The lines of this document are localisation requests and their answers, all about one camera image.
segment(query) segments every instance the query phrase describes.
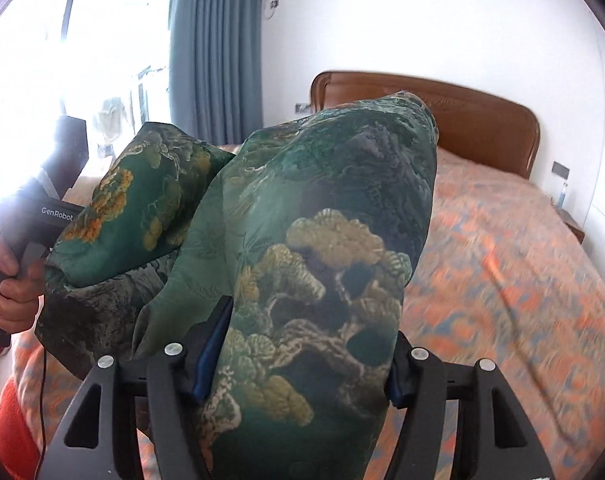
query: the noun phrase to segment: window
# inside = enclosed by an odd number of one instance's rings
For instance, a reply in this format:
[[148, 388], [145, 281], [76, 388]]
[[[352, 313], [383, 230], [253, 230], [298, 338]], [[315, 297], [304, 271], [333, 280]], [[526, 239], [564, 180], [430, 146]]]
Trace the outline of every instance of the window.
[[13, 0], [0, 17], [0, 197], [47, 158], [61, 114], [90, 157], [169, 122], [170, 0]]

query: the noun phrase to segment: brown headboard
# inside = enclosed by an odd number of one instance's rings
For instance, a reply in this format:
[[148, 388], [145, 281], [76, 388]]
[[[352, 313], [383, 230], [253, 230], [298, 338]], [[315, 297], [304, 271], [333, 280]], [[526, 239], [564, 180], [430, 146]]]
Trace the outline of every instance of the brown headboard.
[[445, 150], [529, 178], [540, 143], [540, 125], [524, 106], [439, 81], [366, 72], [323, 72], [311, 84], [315, 111], [408, 90], [435, 117]]

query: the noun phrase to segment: wall switch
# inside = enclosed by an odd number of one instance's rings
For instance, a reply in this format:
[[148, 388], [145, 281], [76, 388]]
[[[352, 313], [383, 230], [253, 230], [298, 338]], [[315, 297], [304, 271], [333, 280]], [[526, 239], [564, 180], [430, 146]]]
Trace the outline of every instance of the wall switch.
[[311, 113], [311, 105], [309, 103], [296, 103], [296, 115], [309, 115]]
[[551, 173], [557, 174], [557, 176], [560, 176], [565, 180], [569, 178], [569, 168], [555, 160], [553, 161], [553, 167], [551, 167]]

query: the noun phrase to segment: curtain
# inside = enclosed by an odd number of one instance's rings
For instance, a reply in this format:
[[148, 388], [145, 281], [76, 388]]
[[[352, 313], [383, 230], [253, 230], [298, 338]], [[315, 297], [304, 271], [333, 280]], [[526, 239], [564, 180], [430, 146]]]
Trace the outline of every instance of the curtain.
[[172, 123], [212, 144], [262, 127], [260, 0], [173, 0]]

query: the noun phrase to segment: nightstand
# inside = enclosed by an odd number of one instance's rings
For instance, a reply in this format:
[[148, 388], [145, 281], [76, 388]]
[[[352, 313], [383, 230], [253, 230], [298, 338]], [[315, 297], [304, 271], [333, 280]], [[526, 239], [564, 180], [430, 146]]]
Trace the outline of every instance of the nightstand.
[[585, 239], [585, 232], [582, 231], [582, 229], [580, 229], [578, 227], [578, 224], [576, 224], [575, 220], [573, 220], [573, 218], [571, 218], [571, 215], [569, 213], [567, 213], [564, 209], [557, 209], [557, 213], [560, 215], [560, 218], [562, 218], [562, 221], [569, 228], [569, 230], [575, 235], [575, 237], [578, 239], [578, 241], [580, 243], [582, 243], [583, 240]]

